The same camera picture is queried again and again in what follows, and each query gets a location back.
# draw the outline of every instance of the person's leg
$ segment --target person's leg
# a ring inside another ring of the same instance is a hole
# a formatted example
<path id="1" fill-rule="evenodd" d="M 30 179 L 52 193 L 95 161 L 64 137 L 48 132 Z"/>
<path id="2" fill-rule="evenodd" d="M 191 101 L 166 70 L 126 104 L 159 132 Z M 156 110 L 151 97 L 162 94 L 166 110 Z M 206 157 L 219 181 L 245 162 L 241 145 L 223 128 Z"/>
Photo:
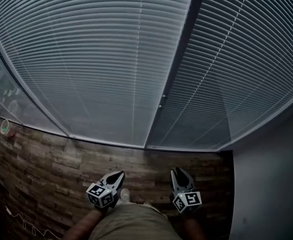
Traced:
<path id="1" fill-rule="evenodd" d="M 127 188 L 123 188 L 121 190 L 120 198 L 117 201 L 115 207 L 125 205 L 135 205 L 135 203 L 131 202 L 130 191 Z"/>
<path id="2" fill-rule="evenodd" d="M 153 209 L 154 211 L 158 212 L 159 214 L 162 214 L 164 217 L 168 218 L 166 215 L 164 215 L 162 212 L 160 212 L 157 208 L 153 207 L 151 202 L 149 202 L 149 201 L 146 201 L 146 202 L 144 202 L 144 204 L 141 204 L 141 205 L 149 207 L 149 208 Z"/>

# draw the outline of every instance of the wall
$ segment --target wall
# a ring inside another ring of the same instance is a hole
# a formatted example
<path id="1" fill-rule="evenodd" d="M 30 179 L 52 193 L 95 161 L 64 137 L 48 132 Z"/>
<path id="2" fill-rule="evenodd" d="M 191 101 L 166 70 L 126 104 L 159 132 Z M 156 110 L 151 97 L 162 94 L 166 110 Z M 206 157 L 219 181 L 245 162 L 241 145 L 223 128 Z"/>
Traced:
<path id="1" fill-rule="evenodd" d="M 0 239 L 33 237 L 31 228 L 4 209 L 21 214 L 39 230 L 61 237 L 91 205 L 85 191 L 104 174 L 125 171 L 123 186 L 133 202 L 152 205 L 176 223 L 170 203 L 172 167 L 187 170 L 201 191 L 205 231 L 211 239 L 229 234 L 233 210 L 232 154 L 143 151 L 64 138 L 14 124 L 12 139 L 0 134 Z"/>
<path id="2" fill-rule="evenodd" d="M 293 239 L 293 114 L 276 124 L 233 150 L 230 240 Z"/>

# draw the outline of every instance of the white cube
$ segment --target white cube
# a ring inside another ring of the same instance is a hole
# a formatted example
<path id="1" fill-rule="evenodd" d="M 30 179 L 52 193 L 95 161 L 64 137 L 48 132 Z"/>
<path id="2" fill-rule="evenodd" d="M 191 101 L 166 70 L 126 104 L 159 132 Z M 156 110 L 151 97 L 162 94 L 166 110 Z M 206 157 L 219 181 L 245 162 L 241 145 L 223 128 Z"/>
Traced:
<path id="1" fill-rule="evenodd" d="M 113 191 L 92 183 L 86 190 L 89 201 L 97 207 L 103 208 L 114 201 Z"/>
<path id="2" fill-rule="evenodd" d="M 200 192 L 179 193 L 175 196 L 173 204 L 183 213 L 185 210 L 195 210 L 202 204 Z"/>

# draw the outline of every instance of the wooden floor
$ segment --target wooden floor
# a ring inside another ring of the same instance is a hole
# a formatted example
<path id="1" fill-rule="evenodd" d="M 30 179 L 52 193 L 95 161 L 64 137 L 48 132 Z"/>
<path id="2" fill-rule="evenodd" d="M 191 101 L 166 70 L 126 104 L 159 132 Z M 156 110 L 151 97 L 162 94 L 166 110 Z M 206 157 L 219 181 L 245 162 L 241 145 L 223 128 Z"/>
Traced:
<path id="1" fill-rule="evenodd" d="M 22 220 L 9 216 L 4 206 L 41 232 L 49 229 L 62 237 L 91 208 L 87 187 L 118 170 L 125 171 L 123 186 L 129 188 L 133 202 L 151 201 L 178 229 L 178 213 L 169 201 L 174 167 L 194 177 L 208 238 L 230 233 L 234 199 L 230 153 L 145 151 L 77 141 L 16 124 L 15 130 L 12 139 L 0 134 L 1 240 L 43 239 L 39 233 L 33 236 L 29 225 L 24 230 Z M 49 233 L 46 236 L 55 239 Z"/>

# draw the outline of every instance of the white sneaker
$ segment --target white sneaker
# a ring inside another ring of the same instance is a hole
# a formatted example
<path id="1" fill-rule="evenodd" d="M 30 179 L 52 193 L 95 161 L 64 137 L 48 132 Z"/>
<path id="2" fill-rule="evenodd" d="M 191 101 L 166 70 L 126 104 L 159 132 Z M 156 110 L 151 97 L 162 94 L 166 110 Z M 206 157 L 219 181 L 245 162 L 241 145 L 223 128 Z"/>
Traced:
<path id="1" fill-rule="evenodd" d="M 120 198 L 122 201 L 130 202 L 130 191 L 127 188 L 121 190 Z"/>

